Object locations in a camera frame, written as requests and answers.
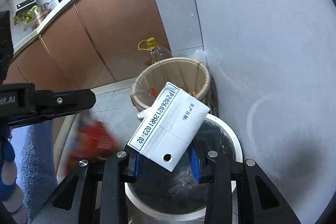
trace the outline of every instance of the red bag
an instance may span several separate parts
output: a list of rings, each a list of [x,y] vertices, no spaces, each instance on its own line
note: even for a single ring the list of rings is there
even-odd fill
[[[118,145],[104,123],[93,119],[89,111],[80,114],[76,136],[71,143],[67,159],[67,174],[80,160],[95,162],[116,153]]]

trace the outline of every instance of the screw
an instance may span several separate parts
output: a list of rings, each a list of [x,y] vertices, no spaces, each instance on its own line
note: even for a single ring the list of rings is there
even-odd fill
[[[84,166],[87,166],[88,163],[89,163],[89,162],[88,162],[87,160],[80,160],[80,161],[79,161],[79,166],[80,166],[80,167],[84,167]]]
[[[210,158],[216,158],[218,156],[218,153],[216,151],[211,150],[208,152],[208,156]]]
[[[247,166],[255,166],[255,161],[254,160],[248,159],[245,162],[246,162]]]
[[[117,157],[118,158],[123,158],[123,157],[125,157],[126,156],[126,152],[125,151],[119,151],[118,153],[117,153]]]

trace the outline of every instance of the brown cabinet door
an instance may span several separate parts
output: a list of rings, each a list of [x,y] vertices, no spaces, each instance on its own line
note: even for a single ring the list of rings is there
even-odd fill
[[[38,90],[72,90],[63,72],[48,55],[40,40],[33,42],[16,59],[25,78]]]
[[[42,34],[42,41],[75,89],[91,89],[114,82],[74,7]]]
[[[26,78],[23,76],[22,72],[19,70],[17,64],[12,62],[9,65],[6,80],[4,84],[13,84],[13,83],[27,83]]]
[[[169,48],[155,0],[80,0],[76,7],[117,81],[145,69],[149,52],[137,50],[139,41],[155,37]]]

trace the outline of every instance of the pot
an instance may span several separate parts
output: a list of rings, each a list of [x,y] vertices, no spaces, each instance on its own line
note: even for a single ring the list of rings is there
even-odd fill
[[[33,17],[35,18],[45,10],[48,10],[48,6],[49,3],[43,3],[40,6],[38,6],[37,9],[32,13],[32,15],[34,15]]]
[[[47,17],[47,15],[51,12],[51,9],[46,9],[40,12],[37,16],[32,20],[32,29],[35,30],[42,21]]]

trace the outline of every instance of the tiled floor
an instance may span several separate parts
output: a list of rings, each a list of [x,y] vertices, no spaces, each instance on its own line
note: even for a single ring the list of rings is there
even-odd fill
[[[96,95],[96,104],[91,109],[93,116],[106,123],[111,134],[123,148],[140,124],[137,110],[129,97],[131,88]]]

